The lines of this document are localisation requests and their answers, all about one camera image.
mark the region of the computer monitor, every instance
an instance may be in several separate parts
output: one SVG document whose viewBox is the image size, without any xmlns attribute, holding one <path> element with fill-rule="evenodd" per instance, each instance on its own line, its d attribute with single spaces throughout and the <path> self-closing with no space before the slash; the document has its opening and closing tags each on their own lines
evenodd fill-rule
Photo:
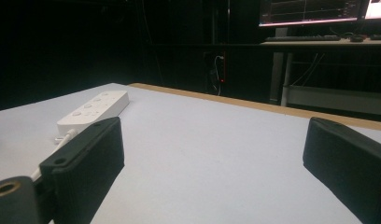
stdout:
<svg viewBox="0 0 381 224">
<path fill-rule="evenodd" d="M 259 26 L 352 22 L 363 0 L 261 0 Z"/>
<path fill-rule="evenodd" d="M 381 19 L 381 0 L 369 0 L 364 19 Z"/>
</svg>

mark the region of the power strip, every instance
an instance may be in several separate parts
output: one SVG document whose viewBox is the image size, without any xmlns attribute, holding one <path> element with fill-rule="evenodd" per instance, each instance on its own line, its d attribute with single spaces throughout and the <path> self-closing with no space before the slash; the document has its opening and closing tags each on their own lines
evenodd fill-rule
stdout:
<svg viewBox="0 0 381 224">
<path fill-rule="evenodd" d="M 116 117 L 130 103 L 127 91 L 104 91 L 57 121 L 60 135 L 75 129 L 81 133 L 94 122 Z"/>
</svg>

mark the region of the table surface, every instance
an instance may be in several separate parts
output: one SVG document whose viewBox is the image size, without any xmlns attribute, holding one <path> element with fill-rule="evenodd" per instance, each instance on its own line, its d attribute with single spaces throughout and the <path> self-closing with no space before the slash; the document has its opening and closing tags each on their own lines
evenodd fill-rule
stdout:
<svg viewBox="0 0 381 224">
<path fill-rule="evenodd" d="M 348 46 L 381 46 L 381 40 L 371 40 L 369 38 L 362 42 L 351 42 L 349 39 L 341 39 L 338 41 L 274 41 L 274 42 L 263 42 L 261 45 L 348 45 Z"/>
<path fill-rule="evenodd" d="M 56 121 L 114 90 L 131 100 L 120 114 L 126 166 L 92 223 L 360 223 L 303 167 L 308 118 L 380 143 L 381 123 L 143 84 L 0 111 L 0 180 L 32 173 L 55 148 Z"/>
</svg>

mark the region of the cable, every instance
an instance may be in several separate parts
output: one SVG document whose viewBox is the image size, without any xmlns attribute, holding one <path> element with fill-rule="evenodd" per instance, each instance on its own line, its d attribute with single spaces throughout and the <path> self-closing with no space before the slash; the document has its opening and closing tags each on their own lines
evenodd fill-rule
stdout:
<svg viewBox="0 0 381 224">
<path fill-rule="evenodd" d="M 309 73 L 309 76 L 307 76 L 306 80 L 303 82 L 302 86 L 304 86 L 304 84 L 306 84 L 306 82 L 309 80 L 309 78 L 312 76 L 313 72 L 316 70 L 319 62 L 321 62 L 322 58 L 324 58 L 325 56 L 325 53 L 321 55 L 321 57 L 318 59 L 318 61 L 316 62 L 316 65 L 314 66 L 314 68 L 310 71 Z"/>
<path fill-rule="evenodd" d="M 145 11 L 145 3 L 144 3 L 144 0 L 141 0 L 141 3 L 142 3 L 142 14 L 143 14 L 143 19 L 144 19 L 144 23 L 145 23 L 146 30 L 147 30 L 147 34 L 148 34 L 148 38 L 149 38 L 149 44 L 150 44 L 150 45 L 153 45 L 152 36 L 150 35 L 150 31 L 149 31 L 149 26 L 148 26 L 148 20 L 147 20 L 146 11 Z M 162 83 L 163 86 L 165 86 L 165 85 L 164 85 L 164 81 L 163 81 L 163 76 L 162 76 L 161 65 L 160 65 L 159 60 L 158 60 L 158 53 L 156 52 L 155 49 L 153 50 L 153 52 L 154 52 L 154 54 L 155 54 L 155 61 L 156 61 L 156 64 L 158 65 L 158 72 L 159 72 L 159 77 L 160 77 L 160 79 L 161 79 L 161 83 Z"/>
<path fill-rule="evenodd" d="M 214 60 L 214 65 L 216 67 L 216 73 L 217 73 L 217 82 L 218 82 L 218 86 L 219 86 L 219 89 L 218 89 L 218 94 L 217 95 L 220 95 L 220 83 L 219 83 L 219 73 L 218 73 L 218 67 L 217 67 L 217 59 L 220 58 L 221 60 L 223 60 L 223 56 L 216 56 L 215 60 Z"/>
<path fill-rule="evenodd" d="M 336 31 L 334 31 L 334 30 L 332 29 L 332 27 L 330 27 L 330 31 L 331 31 L 332 33 L 334 33 L 335 35 L 338 35 L 338 36 L 340 36 L 340 37 L 345 37 L 345 38 L 347 38 L 347 37 L 349 37 L 349 36 L 351 36 L 351 35 L 354 35 L 353 32 L 344 32 L 344 33 L 342 33 L 342 34 L 339 34 L 339 33 L 337 33 Z"/>
<path fill-rule="evenodd" d="M 303 73 L 303 75 L 301 75 L 298 79 L 296 79 L 296 81 L 294 81 L 291 86 L 295 85 L 298 81 L 300 81 L 304 76 L 306 76 L 306 74 L 310 71 L 310 69 L 313 68 L 316 60 L 317 60 L 317 57 L 318 57 L 318 53 L 316 54 L 315 58 L 313 59 L 312 63 L 310 64 L 310 67 L 307 68 L 307 70 Z"/>
<path fill-rule="evenodd" d="M 65 137 L 63 138 L 63 140 L 60 142 L 60 144 L 51 152 L 51 154 L 53 154 L 54 152 L 56 152 L 57 150 L 59 150 L 61 147 L 63 147 L 65 144 L 67 144 L 69 141 L 71 141 L 71 139 L 73 139 L 75 136 L 77 136 L 78 134 L 78 131 L 75 130 L 75 129 L 71 129 L 69 130 Z M 37 168 L 32 174 L 31 174 L 31 179 L 33 179 L 33 181 L 36 181 L 39 177 L 41 176 L 41 171 L 39 168 Z"/>
</svg>

